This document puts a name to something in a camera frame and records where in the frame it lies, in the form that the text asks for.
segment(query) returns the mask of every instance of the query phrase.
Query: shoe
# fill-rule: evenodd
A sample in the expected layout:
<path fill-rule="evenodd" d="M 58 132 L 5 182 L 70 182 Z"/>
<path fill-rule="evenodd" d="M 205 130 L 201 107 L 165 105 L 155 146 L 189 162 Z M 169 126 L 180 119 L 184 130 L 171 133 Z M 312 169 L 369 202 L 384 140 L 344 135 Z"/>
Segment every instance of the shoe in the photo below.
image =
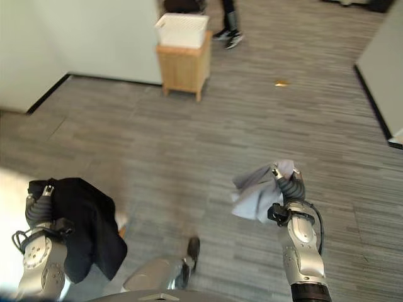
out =
<path fill-rule="evenodd" d="M 222 31 L 213 35 L 213 40 L 215 41 L 226 41 L 230 38 L 231 32 L 224 28 Z"/>
<path fill-rule="evenodd" d="M 244 38 L 244 35 L 236 31 L 235 33 L 231 34 L 227 44 L 225 44 L 225 49 L 231 49 L 238 45 L 240 41 Z"/>

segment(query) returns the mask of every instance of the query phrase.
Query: wooden side table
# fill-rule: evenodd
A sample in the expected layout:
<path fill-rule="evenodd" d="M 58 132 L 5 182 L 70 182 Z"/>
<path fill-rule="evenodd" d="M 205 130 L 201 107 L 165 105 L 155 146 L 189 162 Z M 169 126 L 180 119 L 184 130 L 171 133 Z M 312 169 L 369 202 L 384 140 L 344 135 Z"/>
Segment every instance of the wooden side table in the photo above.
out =
<path fill-rule="evenodd" d="M 202 100 L 202 88 L 210 77 L 212 32 L 207 31 L 200 48 L 157 46 L 162 74 L 162 90 L 167 96 L 169 90 L 196 93 L 196 101 Z"/>

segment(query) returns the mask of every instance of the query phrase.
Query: person's leg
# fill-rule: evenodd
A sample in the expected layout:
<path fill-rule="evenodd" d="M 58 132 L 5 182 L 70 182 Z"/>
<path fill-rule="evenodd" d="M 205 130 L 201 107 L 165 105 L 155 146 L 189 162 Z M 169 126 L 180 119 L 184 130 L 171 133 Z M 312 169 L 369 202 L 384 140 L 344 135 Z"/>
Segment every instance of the person's leg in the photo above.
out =
<path fill-rule="evenodd" d="M 222 0 L 225 17 L 227 18 L 229 39 L 225 44 L 226 49 L 234 48 L 243 39 L 243 34 L 238 29 L 237 11 L 235 10 L 234 0 Z"/>
<path fill-rule="evenodd" d="M 224 10 L 224 29 L 213 36 L 214 40 L 228 40 L 226 49 L 235 47 L 243 38 L 238 30 L 237 12 L 234 6 L 234 0 L 221 0 Z"/>
<path fill-rule="evenodd" d="M 228 18 L 228 13 L 234 11 L 234 3 L 232 0 L 221 0 L 222 10 L 224 11 L 223 26 L 224 28 L 213 35 L 213 40 L 228 40 L 231 31 L 231 25 Z"/>

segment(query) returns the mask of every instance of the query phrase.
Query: black baseboard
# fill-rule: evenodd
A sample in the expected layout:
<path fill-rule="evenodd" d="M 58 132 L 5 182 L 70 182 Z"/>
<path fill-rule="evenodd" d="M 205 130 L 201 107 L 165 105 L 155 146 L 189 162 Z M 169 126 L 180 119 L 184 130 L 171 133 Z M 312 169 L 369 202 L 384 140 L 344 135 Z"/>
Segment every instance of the black baseboard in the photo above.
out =
<path fill-rule="evenodd" d="M 46 99 L 57 89 L 59 88 L 60 85 L 64 83 L 65 80 L 67 80 L 70 76 L 74 77 L 87 77 L 90 79 L 98 79 L 98 80 L 108 80 L 108 81 L 119 81 L 119 82 L 126 82 L 126 83 L 132 83 L 132 84 L 143 84 L 143 85 L 153 85 L 153 86 L 162 86 L 161 84 L 154 84 L 154 83 L 144 83 L 144 82 L 137 82 L 137 81 L 128 81 L 124 79 L 116 79 L 112 77 L 98 77 L 96 75 L 84 75 L 84 74 L 66 74 L 64 75 L 60 80 L 57 81 L 56 84 L 54 84 L 43 96 L 40 97 L 38 101 L 35 102 L 34 105 L 31 106 L 30 109 L 26 112 L 27 115 L 31 115 Z"/>
<path fill-rule="evenodd" d="M 369 102 L 371 104 L 372 110 L 375 113 L 375 116 L 377 117 L 377 120 L 379 122 L 379 125 L 380 125 L 380 127 L 382 129 L 383 135 L 385 136 L 388 145 L 393 147 L 393 148 L 403 149 L 403 145 L 401 143 L 391 143 L 391 142 L 389 142 L 389 140 L 393 136 L 390 133 L 389 128 L 386 125 L 386 122 L 383 119 L 383 116 L 382 116 L 381 112 L 378 109 L 377 103 L 375 102 L 375 99 L 373 98 L 373 96 L 371 94 L 371 91 L 369 90 L 369 88 L 368 88 L 368 86 L 367 86 L 367 84 L 365 82 L 365 79 L 362 76 L 361 71 L 360 71 L 360 69 L 358 68 L 358 66 L 356 64 L 354 65 L 354 71 L 356 72 L 358 80 L 360 81 L 361 86 L 362 86 L 363 90 L 365 91 L 366 97 L 368 98 L 368 100 L 369 100 Z"/>
<path fill-rule="evenodd" d="M 46 99 L 61 85 L 65 80 L 69 78 L 70 74 L 65 74 L 60 80 L 57 81 L 43 96 L 39 98 L 38 101 L 35 102 L 34 105 L 31 106 L 30 109 L 26 112 L 28 115 L 31 115 L 38 107 L 46 101 Z"/>

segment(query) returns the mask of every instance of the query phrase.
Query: gray cloth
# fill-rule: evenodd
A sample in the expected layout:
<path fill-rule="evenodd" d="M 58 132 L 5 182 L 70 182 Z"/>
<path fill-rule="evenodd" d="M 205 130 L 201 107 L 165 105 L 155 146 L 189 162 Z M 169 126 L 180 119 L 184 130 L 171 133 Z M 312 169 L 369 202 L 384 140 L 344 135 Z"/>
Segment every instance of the gray cloth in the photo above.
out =
<path fill-rule="evenodd" d="M 292 160 L 280 160 L 277 163 L 278 170 L 289 179 L 294 170 Z M 237 191 L 231 195 L 235 202 L 232 214 L 267 222 L 267 210 L 273 203 L 282 203 L 283 195 L 277 186 L 276 179 L 271 173 L 270 165 L 266 165 L 253 172 L 235 176 L 232 180 Z"/>

